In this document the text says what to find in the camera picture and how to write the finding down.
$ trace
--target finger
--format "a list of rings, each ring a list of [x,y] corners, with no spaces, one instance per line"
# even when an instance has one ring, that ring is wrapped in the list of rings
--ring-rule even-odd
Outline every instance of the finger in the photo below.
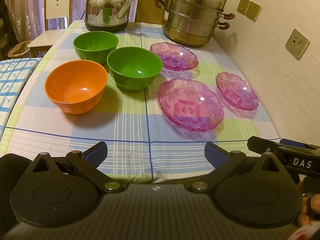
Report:
[[[301,227],[303,227],[303,226],[307,225],[310,222],[310,218],[306,214],[299,213],[299,215],[297,217],[297,222]]]
[[[310,210],[310,199],[306,196],[302,197],[300,212],[302,214],[307,214]]]
[[[298,189],[300,190],[301,194],[307,193],[306,188],[304,187],[303,181],[300,181],[299,184],[297,185]]]
[[[320,214],[320,194],[314,195],[311,198],[310,207],[314,212]]]

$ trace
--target brown handle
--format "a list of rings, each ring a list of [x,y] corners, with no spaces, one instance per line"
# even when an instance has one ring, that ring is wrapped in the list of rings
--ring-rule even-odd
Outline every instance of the brown handle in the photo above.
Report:
[[[225,20],[232,20],[234,19],[236,16],[233,14],[233,13],[230,13],[230,14],[224,14],[223,18]]]
[[[155,0],[155,6],[158,7],[159,9],[164,8],[164,2],[162,0]]]
[[[219,23],[219,24],[223,26],[223,27],[219,26],[220,30],[227,30],[227,29],[230,28],[230,24],[229,23]]]

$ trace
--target wooden chair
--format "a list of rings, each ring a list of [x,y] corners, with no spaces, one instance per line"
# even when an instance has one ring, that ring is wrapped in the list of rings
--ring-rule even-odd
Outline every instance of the wooden chair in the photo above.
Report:
[[[73,0],[44,0],[44,29],[45,32],[35,38],[29,45],[32,57],[36,52],[48,51],[62,36],[65,29],[48,30],[48,19],[69,17],[68,26],[72,23]]]

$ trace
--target electrical outlet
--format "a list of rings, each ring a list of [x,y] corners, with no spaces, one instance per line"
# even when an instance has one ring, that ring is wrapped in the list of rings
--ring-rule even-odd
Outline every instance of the electrical outlet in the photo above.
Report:
[[[262,7],[260,5],[251,2],[245,15],[255,22],[258,19],[261,9]]]
[[[247,9],[249,7],[249,4],[250,4],[249,0],[240,0],[237,11],[239,13],[242,13],[243,15],[245,15],[245,13],[247,12]]]
[[[297,60],[300,60],[309,44],[310,41],[297,29],[294,29],[285,47]]]

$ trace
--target wall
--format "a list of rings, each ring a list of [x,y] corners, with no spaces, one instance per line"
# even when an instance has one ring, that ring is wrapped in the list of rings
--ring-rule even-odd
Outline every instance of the wall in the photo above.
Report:
[[[279,136],[320,145],[320,0],[250,0],[262,6],[257,22],[236,11],[214,38],[251,84]],[[311,42],[300,61],[285,48],[296,28]]]

